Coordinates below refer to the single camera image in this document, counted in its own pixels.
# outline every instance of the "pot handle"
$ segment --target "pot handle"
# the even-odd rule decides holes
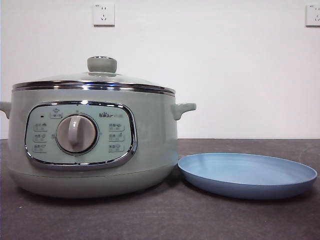
[[[175,104],[173,108],[174,120],[179,120],[181,115],[185,112],[193,111],[197,109],[197,104],[195,103],[180,103]]]
[[[6,118],[9,119],[11,111],[11,102],[0,101],[0,111],[4,112]]]

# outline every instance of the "lid knob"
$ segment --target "lid knob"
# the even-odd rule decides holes
[[[115,73],[117,70],[117,60],[108,56],[89,57],[88,70],[90,72]]]

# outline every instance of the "chrome trim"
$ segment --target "chrome trim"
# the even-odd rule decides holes
[[[30,113],[38,107],[45,107],[45,106],[51,106],[51,105],[77,105],[77,104],[78,105],[104,106],[104,107],[123,109],[129,117],[130,130],[131,130],[131,144],[130,144],[130,148],[128,149],[128,151],[118,158],[108,160],[108,161],[100,161],[100,162],[92,162],[92,163],[54,163],[54,162],[42,161],[40,159],[33,157],[27,148],[27,130],[28,130]],[[96,169],[105,169],[105,168],[116,167],[116,166],[125,164],[127,161],[129,161],[137,151],[138,136],[137,136],[135,117],[134,117],[134,114],[132,113],[132,111],[126,105],[123,105],[121,103],[101,102],[101,101],[87,101],[86,104],[84,104],[83,101],[44,102],[43,104],[39,104],[39,105],[35,106],[28,114],[26,128],[25,128],[25,135],[24,135],[24,148],[25,148],[25,152],[26,152],[27,157],[31,160],[31,163],[37,167],[44,168],[44,169],[64,170],[64,171],[87,171],[87,170],[96,170]]]
[[[12,92],[26,90],[44,90],[44,89],[78,89],[78,90],[107,90],[107,91],[125,91],[142,92],[153,94],[164,94],[174,97],[176,91],[162,86],[110,82],[110,81],[85,81],[85,80],[52,80],[52,81],[31,81],[22,82],[13,85]]]
[[[88,59],[112,59],[112,60],[115,60],[114,58],[109,57],[109,56],[92,56],[92,57],[89,57]]]

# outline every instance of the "control panel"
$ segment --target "control panel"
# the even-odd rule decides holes
[[[28,116],[25,149],[44,164],[113,167],[128,161],[136,148],[134,116],[121,104],[50,102],[36,106]]]

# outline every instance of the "pot base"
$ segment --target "pot base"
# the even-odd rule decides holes
[[[21,188],[43,196],[84,199],[116,196],[147,189],[162,182],[175,165],[129,174],[96,177],[44,177],[9,170]]]

